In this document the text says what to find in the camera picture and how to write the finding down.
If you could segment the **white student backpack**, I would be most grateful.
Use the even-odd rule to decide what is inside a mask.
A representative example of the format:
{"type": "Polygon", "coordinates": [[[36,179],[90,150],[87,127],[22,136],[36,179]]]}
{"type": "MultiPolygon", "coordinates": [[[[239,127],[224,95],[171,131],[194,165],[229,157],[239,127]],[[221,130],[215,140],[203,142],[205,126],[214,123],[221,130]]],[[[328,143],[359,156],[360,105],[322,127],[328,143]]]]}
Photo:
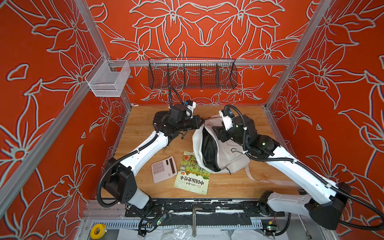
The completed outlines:
{"type": "Polygon", "coordinates": [[[212,174],[235,173],[244,169],[247,176],[255,181],[250,173],[250,159],[243,154],[243,148],[233,140],[221,142],[214,127],[222,127],[220,115],[209,117],[193,134],[193,152],[198,165],[212,174]]]}

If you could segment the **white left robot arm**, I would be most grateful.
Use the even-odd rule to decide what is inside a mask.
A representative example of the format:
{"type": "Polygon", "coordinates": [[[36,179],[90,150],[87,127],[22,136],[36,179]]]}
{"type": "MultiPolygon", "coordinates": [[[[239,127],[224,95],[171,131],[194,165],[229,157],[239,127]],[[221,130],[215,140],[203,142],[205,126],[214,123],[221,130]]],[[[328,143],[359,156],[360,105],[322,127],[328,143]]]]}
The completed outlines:
{"type": "Polygon", "coordinates": [[[132,152],[119,159],[111,158],[97,186],[97,201],[103,208],[118,203],[130,204],[143,210],[150,196],[139,189],[135,176],[158,151],[167,147],[182,132],[199,129],[204,123],[194,115],[197,103],[192,100],[173,105],[169,110],[157,112],[153,119],[154,131],[132,152]]]}

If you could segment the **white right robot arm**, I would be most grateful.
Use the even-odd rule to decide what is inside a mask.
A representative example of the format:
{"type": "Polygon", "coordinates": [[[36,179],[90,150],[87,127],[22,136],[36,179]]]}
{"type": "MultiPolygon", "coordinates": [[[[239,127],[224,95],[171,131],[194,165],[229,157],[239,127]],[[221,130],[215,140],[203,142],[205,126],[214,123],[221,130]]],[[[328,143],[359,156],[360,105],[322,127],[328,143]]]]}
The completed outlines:
{"type": "Polygon", "coordinates": [[[306,215],[315,223],[328,230],[335,230],[338,225],[366,231],[382,231],[384,224],[375,226],[356,225],[343,221],[342,213],[349,200],[373,211],[381,219],[384,214],[373,205],[351,196],[351,187],[346,183],[335,183],[291,155],[277,141],[267,135],[260,135],[254,123],[233,105],[226,105],[219,112],[222,126],[214,131],[221,142],[231,140],[242,147],[241,154],[250,160],[267,163],[278,169],[305,192],[301,201],[293,195],[281,195],[267,191],[260,204],[261,212],[288,212],[306,215]]]}

